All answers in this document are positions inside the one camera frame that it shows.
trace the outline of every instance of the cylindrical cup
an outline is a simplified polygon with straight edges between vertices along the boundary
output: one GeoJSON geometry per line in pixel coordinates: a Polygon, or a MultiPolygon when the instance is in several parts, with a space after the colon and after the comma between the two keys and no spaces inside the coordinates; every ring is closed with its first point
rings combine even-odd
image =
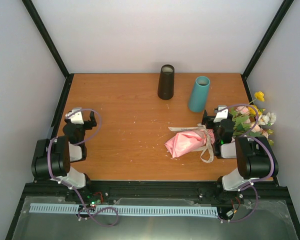
{"type": "Polygon", "coordinates": [[[175,87],[175,68],[166,64],[161,67],[158,96],[163,100],[169,100],[174,96],[175,87]]]}
{"type": "Polygon", "coordinates": [[[210,88],[210,79],[206,76],[199,76],[194,82],[192,93],[188,102],[188,108],[195,113],[205,109],[210,88]]]}

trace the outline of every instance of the wooden tabletop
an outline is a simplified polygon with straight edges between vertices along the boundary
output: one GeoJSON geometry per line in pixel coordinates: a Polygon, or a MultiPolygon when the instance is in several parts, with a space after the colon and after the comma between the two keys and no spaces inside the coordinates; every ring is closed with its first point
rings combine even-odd
{"type": "MultiPolygon", "coordinates": [[[[71,165],[92,180],[215,181],[230,173],[237,167],[235,159],[215,157],[204,163],[200,152],[172,159],[164,146],[175,135],[168,127],[195,127],[201,122],[203,114],[187,106],[199,76],[210,79],[209,115],[218,105],[248,102],[239,73],[176,73],[170,100],[157,95],[157,73],[75,74],[63,114],[75,107],[92,108],[102,116],[102,126],[86,143],[86,160],[71,165]]],[[[61,121],[58,136],[64,125],[61,121]]],[[[87,130],[86,138],[95,130],[87,130]]]]}

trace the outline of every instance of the green leaf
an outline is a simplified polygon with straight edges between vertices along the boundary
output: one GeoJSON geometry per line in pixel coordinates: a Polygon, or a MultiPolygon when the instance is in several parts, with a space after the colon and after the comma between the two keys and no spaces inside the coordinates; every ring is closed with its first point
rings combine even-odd
{"type": "Polygon", "coordinates": [[[249,119],[248,115],[241,115],[241,116],[236,117],[235,122],[242,124],[245,121],[247,121],[248,119],[249,119]]]}
{"type": "Polygon", "coordinates": [[[236,121],[235,124],[234,124],[234,127],[238,127],[240,124],[241,124],[241,122],[236,121]]]}
{"type": "Polygon", "coordinates": [[[244,129],[246,129],[246,128],[250,128],[250,123],[242,123],[242,127],[244,128],[244,129]]]}
{"type": "Polygon", "coordinates": [[[235,116],[238,114],[238,112],[235,111],[235,108],[234,108],[234,107],[230,108],[230,111],[229,111],[229,112],[231,113],[231,115],[232,115],[233,117],[235,117],[235,116]]]}
{"type": "Polygon", "coordinates": [[[248,133],[248,135],[251,136],[251,137],[260,137],[260,136],[262,136],[261,132],[259,132],[259,131],[257,131],[257,132],[251,131],[251,132],[248,133]]]}
{"type": "Polygon", "coordinates": [[[244,127],[242,126],[242,124],[238,125],[235,129],[237,132],[243,132],[245,129],[244,127]]]}

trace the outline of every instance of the teal cup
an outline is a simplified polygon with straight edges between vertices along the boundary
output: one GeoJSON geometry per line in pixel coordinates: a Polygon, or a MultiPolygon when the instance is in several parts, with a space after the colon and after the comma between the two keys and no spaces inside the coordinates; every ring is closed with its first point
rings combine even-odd
{"type": "Polygon", "coordinates": [[[210,88],[210,79],[206,76],[199,76],[194,82],[192,93],[188,102],[188,108],[195,113],[205,109],[210,88]]]}

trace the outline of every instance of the artificial flower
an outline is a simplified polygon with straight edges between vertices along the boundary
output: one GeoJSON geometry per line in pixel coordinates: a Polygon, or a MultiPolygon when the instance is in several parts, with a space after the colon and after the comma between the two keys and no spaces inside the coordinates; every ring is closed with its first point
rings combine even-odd
{"type": "MultiPolygon", "coordinates": [[[[259,109],[257,108],[256,105],[250,105],[250,106],[254,107],[255,110],[259,111],[259,109]]],[[[249,106],[248,106],[249,112],[250,112],[250,114],[252,114],[252,115],[256,115],[256,112],[255,112],[255,110],[254,110],[252,107],[249,107],[249,106]]]]}
{"type": "Polygon", "coordinates": [[[269,134],[265,130],[262,130],[261,135],[265,136],[266,139],[268,139],[268,137],[269,137],[269,134]]]}
{"type": "Polygon", "coordinates": [[[258,125],[261,125],[260,123],[261,123],[261,118],[263,117],[263,115],[262,114],[260,114],[259,115],[259,118],[258,118],[258,125]]]}
{"type": "Polygon", "coordinates": [[[268,129],[266,132],[267,132],[269,135],[274,134],[274,131],[271,130],[271,129],[268,129]]]}
{"type": "Polygon", "coordinates": [[[257,91],[255,94],[254,94],[254,97],[256,99],[258,99],[259,101],[261,102],[264,102],[265,101],[265,94],[262,92],[262,91],[257,91]]]}
{"type": "Polygon", "coordinates": [[[249,124],[251,123],[250,118],[248,118],[245,122],[243,122],[244,124],[249,124]]]}
{"type": "Polygon", "coordinates": [[[249,110],[246,106],[238,106],[235,111],[241,113],[242,115],[248,115],[249,114],[249,110]]]}
{"type": "MultiPolygon", "coordinates": [[[[254,107],[255,110],[257,110],[259,116],[262,115],[262,112],[259,110],[259,108],[257,108],[256,105],[250,105],[250,106],[254,107]]],[[[255,116],[256,112],[255,112],[255,110],[252,107],[248,106],[248,109],[249,109],[250,114],[252,114],[253,116],[255,116]]]]}
{"type": "MultiPolygon", "coordinates": [[[[254,122],[252,122],[251,124],[250,124],[250,127],[252,128],[253,126],[254,126],[254,122]]],[[[256,133],[256,132],[260,132],[260,130],[261,130],[261,128],[260,128],[260,126],[257,124],[257,125],[255,125],[255,127],[251,130],[251,132],[254,132],[254,133],[256,133]]]]}
{"type": "Polygon", "coordinates": [[[272,141],[271,139],[268,139],[268,142],[269,142],[269,145],[270,145],[270,146],[273,146],[273,145],[275,144],[275,142],[272,141]]]}
{"type": "Polygon", "coordinates": [[[267,125],[268,124],[268,122],[270,121],[270,118],[267,116],[267,115],[261,115],[262,117],[261,118],[259,118],[260,120],[259,120],[259,124],[260,125],[267,125]]]}
{"type": "Polygon", "coordinates": [[[269,117],[270,125],[273,125],[277,120],[277,116],[273,112],[268,112],[266,115],[269,117]]]}

